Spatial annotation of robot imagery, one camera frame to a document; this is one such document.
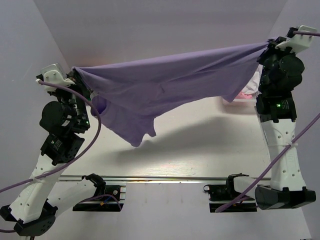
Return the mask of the purple t-shirt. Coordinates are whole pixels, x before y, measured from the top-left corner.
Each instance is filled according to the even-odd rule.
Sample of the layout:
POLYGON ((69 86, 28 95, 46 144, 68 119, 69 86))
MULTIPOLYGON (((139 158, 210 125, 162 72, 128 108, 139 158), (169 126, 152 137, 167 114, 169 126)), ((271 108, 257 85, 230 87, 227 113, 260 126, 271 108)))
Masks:
POLYGON ((94 93, 93 115, 133 147, 154 137, 154 120, 204 98, 233 101, 253 77, 267 42, 130 62, 74 67, 94 93))

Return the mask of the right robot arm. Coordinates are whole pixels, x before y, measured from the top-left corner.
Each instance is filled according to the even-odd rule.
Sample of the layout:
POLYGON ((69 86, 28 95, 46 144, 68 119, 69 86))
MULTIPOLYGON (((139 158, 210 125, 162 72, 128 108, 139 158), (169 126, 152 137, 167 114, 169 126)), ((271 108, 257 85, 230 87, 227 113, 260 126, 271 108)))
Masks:
POLYGON ((302 82, 303 62, 291 46, 280 48, 286 38, 270 39, 258 57, 262 66, 256 110, 272 160, 269 185, 255 189, 255 200, 262 210, 296 209, 316 201, 302 177, 294 145, 297 111, 292 91, 302 82))

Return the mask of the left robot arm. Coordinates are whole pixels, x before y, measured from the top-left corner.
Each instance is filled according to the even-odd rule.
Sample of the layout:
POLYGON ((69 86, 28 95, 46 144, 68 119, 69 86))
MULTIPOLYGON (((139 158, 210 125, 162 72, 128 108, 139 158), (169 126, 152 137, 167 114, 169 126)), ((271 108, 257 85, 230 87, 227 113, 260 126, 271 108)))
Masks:
POLYGON ((41 236, 53 225, 58 208, 49 203, 48 196, 61 167, 77 155, 84 138, 79 134, 90 128, 83 89, 59 70, 48 70, 37 77, 45 82, 46 91, 56 97, 47 103, 39 125, 48 132, 37 164, 30 179, 16 200, 1 207, 0 215, 14 222, 13 232, 21 237, 41 236))

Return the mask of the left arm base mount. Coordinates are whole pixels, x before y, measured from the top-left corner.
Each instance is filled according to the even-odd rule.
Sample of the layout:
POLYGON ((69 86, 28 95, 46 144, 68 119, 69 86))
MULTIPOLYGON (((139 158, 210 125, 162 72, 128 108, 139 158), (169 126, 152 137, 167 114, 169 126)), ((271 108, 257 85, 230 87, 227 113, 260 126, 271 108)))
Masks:
POLYGON ((89 200, 76 204, 72 208, 73 212, 120 212, 122 210, 125 200, 124 185, 108 185, 95 173, 83 175, 81 179, 93 183, 95 192, 89 200))

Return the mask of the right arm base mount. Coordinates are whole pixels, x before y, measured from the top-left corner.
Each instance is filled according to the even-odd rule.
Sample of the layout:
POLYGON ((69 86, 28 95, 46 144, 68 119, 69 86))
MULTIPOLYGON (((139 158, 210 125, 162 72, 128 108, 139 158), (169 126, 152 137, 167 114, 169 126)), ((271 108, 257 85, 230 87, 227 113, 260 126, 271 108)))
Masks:
MULTIPOLYGON (((203 186, 203 191, 209 195, 209 211, 215 213, 216 209, 223 204, 232 201, 238 195, 239 192, 235 190, 234 179, 239 177, 245 177, 249 180, 248 186, 254 181, 253 178, 247 174, 231 174, 227 177, 224 184, 207 184, 203 186)), ((222 213, 253 213, 257 212, 256 202, 253 198, 242 197, 243 200, 234 203, 232 206, 222 211, 222 213)))

